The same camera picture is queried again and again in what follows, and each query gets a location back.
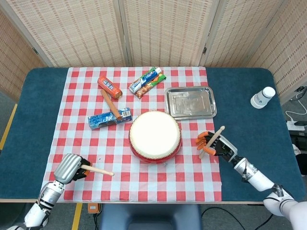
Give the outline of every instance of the robot finger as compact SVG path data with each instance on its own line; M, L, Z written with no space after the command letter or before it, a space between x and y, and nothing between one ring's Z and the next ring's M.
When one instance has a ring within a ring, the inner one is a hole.
M214 156L216 154L216 151L214 149L207 148L206 146L202 148L206 153L209 155Z
M88 160L84 159L83 157L81 157L81 164L85 164L85 165L88 165L88 166L92 165Z
M209 140L214 136L214 133L212 132L208 132L208 135L205 136L205 139L207 142L209 142Z
M198 145L198 143L202 142L203 140L205 140L205 138L196 138L195 143Z
M206 141L201 142L199 146L197 147L197 150L201 150L205 145L206 145Z
M82 173L81 173L81 174L77 174L77 173L76 173L76 174L73 176L72 179L73 179L74 181L76 181L76 180L79 180L79 179L82 179L82 178L85 178L85 177L86 177L85 174L82 174Z
M200 133L200 134L197 136L197 138L198 138L198 139L201 139L201 138L203 138L203 137L205 137L205 136L207 136L207 135L208 135L208 132L205 131L205 132Z

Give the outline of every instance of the floor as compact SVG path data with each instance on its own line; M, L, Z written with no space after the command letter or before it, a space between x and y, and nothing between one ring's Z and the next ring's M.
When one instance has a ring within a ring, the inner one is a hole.
M307 96L301 100L302 104L307 105ZM4 132L6 124L11 115L14 102L0 93L0 137ZM304 109L298 102L287 102L283 106L283 110L290 110L302 113ZM307 121L307 115L291 115L296 121ZM307 177L304 177L305 187L307 187ZM4 204L0 203L0 230L6 230L12 226L13 223L22 225L23 218L27 210L32 204ZM201 209L205 210L209 207L222 207L231 212L242 223L246 230L253 230L258 225L263 223L269 216L269 211L262 206L249 206L249 205L202 205ZM49 223L44 228L46 230L69 230L72 227L76 204L62 204L58 203L52 210ZM226 212L219 209L211 209L203 216L203 229L228 229L239 230L239 224ZM82 205L82 212L79 222L80 230L94 230L93 216L87 212L87 204ZM261 228L261 230L291 229L291 224L283 217L273 216L273 218Z

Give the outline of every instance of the blue tablecloth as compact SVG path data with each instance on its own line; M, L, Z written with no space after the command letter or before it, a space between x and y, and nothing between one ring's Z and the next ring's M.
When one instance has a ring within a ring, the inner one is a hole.
M29 72L0 155L0 198L36 199L45 172L67 68L41 68ZM304 184L292 149L277 96L263 109L250 98L265 86L274 86L272 74L259 68L207 68L217 115L215 129L259 170L282 184L295 199L305 195ZM231 164L220 159L223 201L262 201L259 193L241 182Z

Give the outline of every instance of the metal tray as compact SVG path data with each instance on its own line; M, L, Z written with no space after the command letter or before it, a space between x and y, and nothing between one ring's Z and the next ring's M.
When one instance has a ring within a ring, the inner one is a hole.
M216 105L212 89L206 86L177 87L165 90L166 111L175 120L212 118Z

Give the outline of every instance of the power strip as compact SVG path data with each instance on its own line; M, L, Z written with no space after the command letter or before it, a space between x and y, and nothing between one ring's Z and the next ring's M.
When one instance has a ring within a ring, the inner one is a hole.
M288 130L291 130L291 131L304 131L305 130L304 126L294 125L295 122L296 121L287 121Z

